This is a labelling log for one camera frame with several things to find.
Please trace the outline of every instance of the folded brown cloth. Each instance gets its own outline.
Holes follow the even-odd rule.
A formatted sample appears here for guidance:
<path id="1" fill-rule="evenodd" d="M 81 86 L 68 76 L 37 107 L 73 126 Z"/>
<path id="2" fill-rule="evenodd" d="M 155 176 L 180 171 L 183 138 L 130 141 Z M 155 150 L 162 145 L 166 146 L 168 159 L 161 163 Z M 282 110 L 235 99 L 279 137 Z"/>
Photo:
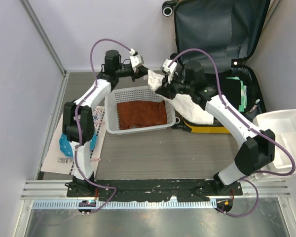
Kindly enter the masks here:
<path id="1" fill-rule="evenodd" d="M 117 104 L 119 129 L 150 127 L 167 124 L 164 101 L 129 101 Z"/>

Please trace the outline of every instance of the white wall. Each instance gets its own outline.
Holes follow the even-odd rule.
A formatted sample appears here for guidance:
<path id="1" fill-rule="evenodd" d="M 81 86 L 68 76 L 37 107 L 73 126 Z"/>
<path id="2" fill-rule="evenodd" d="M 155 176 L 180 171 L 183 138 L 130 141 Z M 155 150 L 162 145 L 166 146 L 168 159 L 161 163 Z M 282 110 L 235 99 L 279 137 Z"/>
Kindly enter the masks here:
<path id="1" fill-rule="evenodd" d="M 0 0 L 0 237 L 34 179 L 61 74 L 17 0 Z"/>
<path id="2" fill-rule="evenodd" d="M 296 108 L 296 0 L 283 0 L 248 65 L 257 74 L 267 110 Z M 288 181 L 296 204 L 296 177 Z"/>
<path id="3" fill-rule="evenodd" d="M 30 4 L 67 70 L 90 71 L 92 44 L 112 38 L 134 48 L 144 56 L 145 65 L 160 68 L 176 52 L 173 17 L 164 17 L 164 0 L 30 0 Z M 117 49 L 101 43 L 94 52 L 97 69 L 105 52 Z"/>

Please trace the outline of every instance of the white towel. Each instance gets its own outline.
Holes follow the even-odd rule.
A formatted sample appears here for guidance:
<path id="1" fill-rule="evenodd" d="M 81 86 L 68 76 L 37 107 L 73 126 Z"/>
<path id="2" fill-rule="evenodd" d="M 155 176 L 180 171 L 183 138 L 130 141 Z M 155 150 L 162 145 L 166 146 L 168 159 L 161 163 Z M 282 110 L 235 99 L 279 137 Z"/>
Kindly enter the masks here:
<path id="1" fill-rule="evenodd" d="M 150 89 L 156 91 L 159 87 L 161 87 L 163 77 L 164 75 L 148 70 L 148 76 L 145 76 L 144 79 L 148 79 Z M 214 117 L 208 112 L 202 110 L 200 106 L 193 103 L 192 98 L 189 95 L 177 94 L 173 100 L 165 98 L 161 95 L 159 96 L 164 100 L 169 101 L 169 103 L 180 113 L 180 115 L 194 124 L 214 123 Z"/>

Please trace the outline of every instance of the gray plastic basket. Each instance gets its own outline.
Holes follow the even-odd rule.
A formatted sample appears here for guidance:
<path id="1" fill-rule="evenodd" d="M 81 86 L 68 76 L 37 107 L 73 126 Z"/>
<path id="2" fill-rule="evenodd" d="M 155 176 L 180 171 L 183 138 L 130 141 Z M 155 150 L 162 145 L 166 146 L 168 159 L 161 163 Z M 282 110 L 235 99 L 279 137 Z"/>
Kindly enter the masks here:
<path id="1" fill-rule="evenodd" d="M 119 118 L 117 111 L 117 103 L 144 100 L 161 102 L 162 98 L 155 94 L 149 86 L 132 87 L 126 89 L 113 90 L 109 95 L 105 97 L 105 123 L 107 125 L 107 131 L 113 134 L 130 134 L 136 132 L 147 132 L 153 130 L 166 129 L 171 127 L 175 123 L 175 111 L 172 105 L 165 101 L 165 107 L 167 112 L 167 124 L 157 125 L 152 127 L 132 128 L 127 130 L 119 130 Z"/>

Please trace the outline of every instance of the open suitcase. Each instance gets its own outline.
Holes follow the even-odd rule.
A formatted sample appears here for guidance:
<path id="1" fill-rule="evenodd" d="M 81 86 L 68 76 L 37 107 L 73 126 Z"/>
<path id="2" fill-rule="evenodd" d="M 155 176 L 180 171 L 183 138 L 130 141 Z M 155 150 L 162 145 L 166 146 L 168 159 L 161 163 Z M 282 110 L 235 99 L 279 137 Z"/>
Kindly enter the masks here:
<path id="1" fill-rule="evenodd" d="M 236 108 L 237 103 L 232 103 L 236 97 L 232 79 L 246 84 L 245 91 L 237 92 L 236 101 L 240 99 L 243 103 L 245 93 L 246 101 L 239 105 L 239 111 L 249 120 L 266 112 L 257 77 L 244 63 L 255 51 L 269 5 L 270 0 L 173 0 L 162 6 L 163 15 L 174 14 L 178 53 L 189 48 L 209 53 L 218 68 L 221 84 L 227 85 L 222 91 Z M 202 64 L 208 83 L 216 84 L 213 65 L 205 55 L 191 52 L 183 55 L 179 63 L 184 68 L 191 60 Z M 196 125 L 183 119 L 175 126 L 190 132 L 228 133 L 218 121 L 213 125 Z"/>

